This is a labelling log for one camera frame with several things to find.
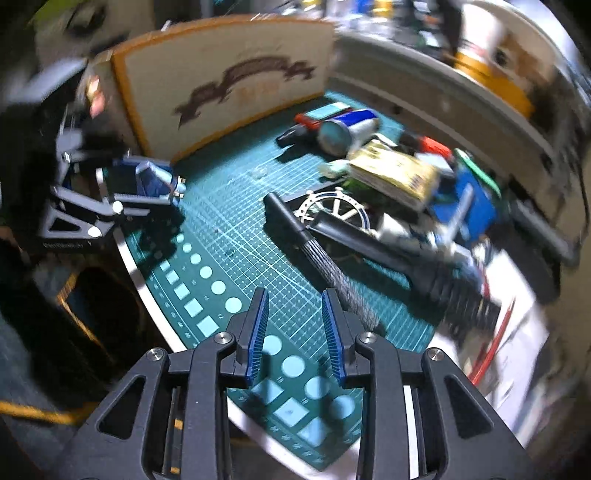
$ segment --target spray can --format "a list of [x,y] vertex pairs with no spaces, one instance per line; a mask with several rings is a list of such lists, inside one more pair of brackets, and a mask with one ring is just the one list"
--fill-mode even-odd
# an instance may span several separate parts
[[374,110],[353,110],[322,122],[317,142],[329,155],[345,157],[360,149],[379,126],[380,120]]

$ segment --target yellow book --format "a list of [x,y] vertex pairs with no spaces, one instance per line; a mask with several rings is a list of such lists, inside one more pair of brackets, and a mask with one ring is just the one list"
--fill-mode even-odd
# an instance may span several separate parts
[[439,185],[437,169],[371,141],[353,154],[349,174],[413,210],[422,210]]

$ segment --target metal screw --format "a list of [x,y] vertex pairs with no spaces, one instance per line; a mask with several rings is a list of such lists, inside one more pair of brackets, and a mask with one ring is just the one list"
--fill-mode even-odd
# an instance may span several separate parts
[[430,348],[429,350],[427,350],[427,355],[431,360],[434,360],[436,362],[441,361],[445,358],[445,353],[443,353],[443,350],[440,350],[439,348]]
[[232,341],[232,334],[228,332],[220,332],[215,337],[213,337],[213,341],[221,345],[225,345]]
[[363,343],[375,343],[377,339],[378,336],[375,333],[363,332],[359,334],[359,340]]
[[148,350],[148,353],[146,353],[146,358],[148,360],[152,360],[153,362],[157,362],[163,356],[164,350],[162,350],[161,348],[152,348],[151,350]]

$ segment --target printed logo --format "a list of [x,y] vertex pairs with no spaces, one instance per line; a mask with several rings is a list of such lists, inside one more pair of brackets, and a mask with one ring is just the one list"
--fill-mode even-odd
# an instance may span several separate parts
[[209,82],[201,85],[191,92],[191,97],[186,103],[182,103],[174,109],[173,115],[180,115],[178,127],[181,128],[187,122],[195,120],[201,115],[199,108],[205,103],[217,100],[223,103],[232,93],[231,87],[240,80],[262,72],[283,72],[286,82],[297,75],[302,75],[302,80],[309,80],[316,67],[310,66],[307,60],[290,62],[289,57],[267,56],[245,60],[224,71],[220,83]]

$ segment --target green cutting mat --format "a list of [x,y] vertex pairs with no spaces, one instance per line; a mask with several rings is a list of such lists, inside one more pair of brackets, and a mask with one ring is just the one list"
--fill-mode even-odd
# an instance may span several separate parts
[[[320,156],[279,149],[274,138],[294,115],[331,101],[363,108],[337,93],[287,109],[201,148],[178,164],[187,179],[180,226],[170,220],[126,241],[146,284],[188,348],[225,329],[245,310],[256,287],[269,292],[269,324],[261,374],[250,391],[229,397],[275,440],[317,469],[359,438],[362,391],[344,391],[330,373],[320,293],[263,231],[262,198],[317,184]],[[396,140],[401,126],[382,117],[381,132]],[[112,190],[121,184],[107,176]],[[397,347],[422,351],[434,322],[411,315],[404,277],[349,260],[341,265],[387,327]]]

